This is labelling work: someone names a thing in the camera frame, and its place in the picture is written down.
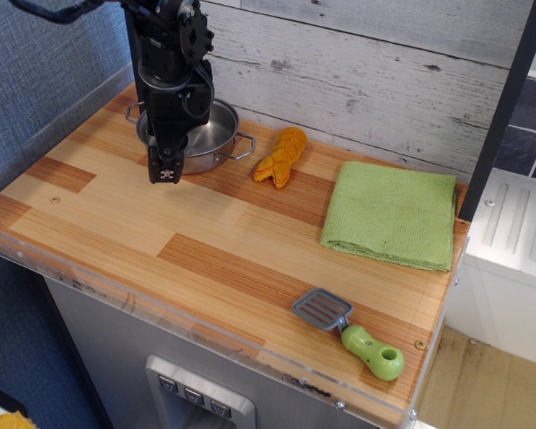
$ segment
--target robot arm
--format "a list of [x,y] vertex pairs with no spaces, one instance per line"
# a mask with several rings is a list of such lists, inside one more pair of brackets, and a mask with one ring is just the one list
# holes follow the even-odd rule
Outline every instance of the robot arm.
[[[214,101],[211,65],[204,56],[213,50],[214,34],[198,0],[117,0],[130,15],[131,51],[139,101],[147,112],[149,180],[177,183],[182,173],[188,132],[208,123]],[[26,0],[10,0],[24,12],[67,24],[103,4],[85,0],[49,11]]]

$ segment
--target metal pot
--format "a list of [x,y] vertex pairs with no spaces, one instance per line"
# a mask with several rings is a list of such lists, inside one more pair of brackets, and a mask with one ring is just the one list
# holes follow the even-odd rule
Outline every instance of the metal pot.
[[[138,120],[130,117],[131,109],[141,103],[134,103],[127,108],[125,119],[137,125],[137,135],[146,146],[156,146],[155,136],[147,133],[147,112],[143,112]],[[208,172],[218,167],[227,158],[238,161],[245,156],[252,155],[256,149],[256,138],[238,132],[239,114],[237,111],[218,98],[213,101],[207,125],[196,127],[188,134],[188,144],[185,147],[185,165],[183,174],[198,174]],[[234,156],[232,152],[242,139],[250,140],[250,150]]]

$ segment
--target yellow plush corn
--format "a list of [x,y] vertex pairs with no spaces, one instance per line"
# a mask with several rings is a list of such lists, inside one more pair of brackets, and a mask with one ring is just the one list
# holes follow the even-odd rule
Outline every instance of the yellow plush corn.
[[13,414],[2,414],[0,416],[0,429],[36,429],[36,426],[31,420],[16,411]]
[[272,177],[276,188],[283,187],[289,179],[290,166],[295,163],[304,148],[307,137],[296,127],[285,128],[278,134],[272,152],[256,166],[254,180]]

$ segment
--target pot handle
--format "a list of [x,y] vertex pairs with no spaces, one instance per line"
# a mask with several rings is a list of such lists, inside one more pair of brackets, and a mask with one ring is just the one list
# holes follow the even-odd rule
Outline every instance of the pot handle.
[[244,154],[240,154],[238,156],[232,156],[230,154],[223,154],[221,152],[218,152],[216,155],[221,155],[221,156],[224,156],[224,157],[227,157],[227,158],[230,158],[230,159],[234,159],[236,161],[238,161],[239,159],[244,158],[245,156],[252,155],[254,153],[254,151],[256,150],[256,137],[251,136],[249,134],[243,134],[242,132],[237,132],[236,135],[240,136],[243,139],[249,139],[250,140],[250,150],[245,152]]
[[132,105],[128,105],[127,106],[127,113],[125,114],[125,119],[131,123],[134,123],[135,125],[137,125],[137,119],[133,119],[131,118],[131,109],[135,106],[138,106],[138,105],[143,105],[145,102],[144,101],[139,101],[138,103],[133,103]]

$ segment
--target gray spatula head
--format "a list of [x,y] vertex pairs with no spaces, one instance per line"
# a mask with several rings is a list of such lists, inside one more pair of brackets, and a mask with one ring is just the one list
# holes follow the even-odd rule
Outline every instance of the gray spatula head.
[[321,288],[311,290],[292,306],[294,313],[324,331],[346,329],[353,309],[346,300]]

